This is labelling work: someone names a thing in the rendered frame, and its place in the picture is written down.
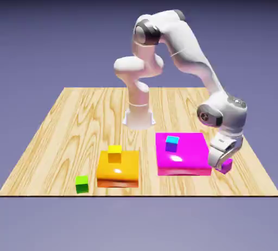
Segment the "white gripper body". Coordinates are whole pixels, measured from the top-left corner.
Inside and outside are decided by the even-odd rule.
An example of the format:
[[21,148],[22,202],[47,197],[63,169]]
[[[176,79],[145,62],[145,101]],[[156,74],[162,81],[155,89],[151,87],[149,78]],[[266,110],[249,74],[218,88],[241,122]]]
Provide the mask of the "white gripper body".
[[221,151],[213,146],[208,153],[208,164],[213,168],[222,168],[222,164],[231,156],[232,151]]

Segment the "small magenta cube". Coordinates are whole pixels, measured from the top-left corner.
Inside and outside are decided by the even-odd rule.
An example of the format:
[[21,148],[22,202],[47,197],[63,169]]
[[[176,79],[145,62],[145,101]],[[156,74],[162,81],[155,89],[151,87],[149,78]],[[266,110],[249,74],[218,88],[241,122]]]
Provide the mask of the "small magenta cube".
[[222,163],[221,169],[216,169],[216,170],[223,174],[226,174],[231,170],[232,163],[233,163],[233,160],[231,158],[229,158],[225,162]]

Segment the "small cyan cube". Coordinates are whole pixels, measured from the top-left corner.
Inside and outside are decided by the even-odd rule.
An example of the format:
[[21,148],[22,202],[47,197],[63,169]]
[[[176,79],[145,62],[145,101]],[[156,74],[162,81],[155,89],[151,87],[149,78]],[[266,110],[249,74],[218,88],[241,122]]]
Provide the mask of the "small cyan cube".
[[178,148],[179,137],[167,136],[166,138],[166,151],[176,152]]

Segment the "small yellow cube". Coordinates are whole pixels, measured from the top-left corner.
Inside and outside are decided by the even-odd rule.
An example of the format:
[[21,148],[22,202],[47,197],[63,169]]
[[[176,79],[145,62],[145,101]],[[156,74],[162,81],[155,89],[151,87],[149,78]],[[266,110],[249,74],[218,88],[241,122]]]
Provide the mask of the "small yellow cube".
[[109,163],[121,163],[122,160],[122,146],[121,145],[109,145],[108,146],[108,162]]

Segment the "small green cube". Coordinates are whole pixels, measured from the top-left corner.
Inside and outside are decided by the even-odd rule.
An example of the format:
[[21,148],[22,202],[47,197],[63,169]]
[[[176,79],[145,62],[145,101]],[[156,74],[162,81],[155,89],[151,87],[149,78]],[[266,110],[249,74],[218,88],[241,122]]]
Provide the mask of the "small green cube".
[[89,192],[89,178],[87,175],[76,176],[75,189],[77,194],[83,194]]

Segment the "large magenta box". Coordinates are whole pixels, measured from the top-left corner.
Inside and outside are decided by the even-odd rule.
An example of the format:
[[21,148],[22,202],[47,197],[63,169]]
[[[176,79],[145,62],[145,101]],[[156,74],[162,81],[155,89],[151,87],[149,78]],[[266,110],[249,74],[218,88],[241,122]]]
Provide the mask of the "large magenta box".
[[[166,151],[167,136],[179,137],[176,152]],[[162,133],[155,135],[159,176],[209,176],[209,149],[202,133]]]

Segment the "large orange box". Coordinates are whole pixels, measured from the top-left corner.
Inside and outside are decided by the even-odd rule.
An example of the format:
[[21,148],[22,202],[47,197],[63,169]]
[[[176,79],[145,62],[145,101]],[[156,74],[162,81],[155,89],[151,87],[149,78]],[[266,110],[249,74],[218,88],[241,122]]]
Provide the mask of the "large orange box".
[[139,151],[122,151],[120,163],[110,163],[107,151],[100,153],[96,172],[99,188],[138,188]]

